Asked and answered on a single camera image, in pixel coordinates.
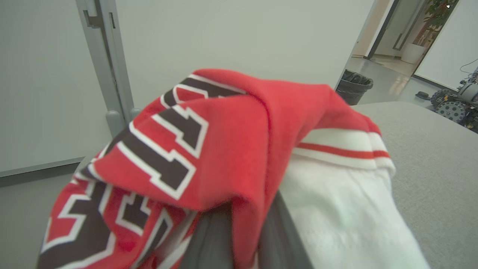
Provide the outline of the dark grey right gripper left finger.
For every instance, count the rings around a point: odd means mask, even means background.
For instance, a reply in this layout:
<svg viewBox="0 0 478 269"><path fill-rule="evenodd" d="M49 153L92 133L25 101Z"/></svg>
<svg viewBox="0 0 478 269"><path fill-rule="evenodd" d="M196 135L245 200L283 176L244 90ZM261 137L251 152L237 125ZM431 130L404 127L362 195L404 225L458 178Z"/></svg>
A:
<svg viewBox="0 0 478 269"><path fill-rule="evenodd" d="M213 209L201 214L179 268L234 268L231 209Z"/></svg>

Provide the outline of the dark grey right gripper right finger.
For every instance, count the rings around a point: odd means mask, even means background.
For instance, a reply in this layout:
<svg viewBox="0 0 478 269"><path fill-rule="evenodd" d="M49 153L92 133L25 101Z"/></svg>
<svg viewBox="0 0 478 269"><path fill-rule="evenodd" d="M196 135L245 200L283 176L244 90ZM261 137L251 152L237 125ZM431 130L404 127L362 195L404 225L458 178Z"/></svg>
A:
<svg viewBox="0 0 478 269"><path fill-rule="evenodd" d="M258 243L260 269L312 269L313 265L278 192L267 213Z"/></svg>

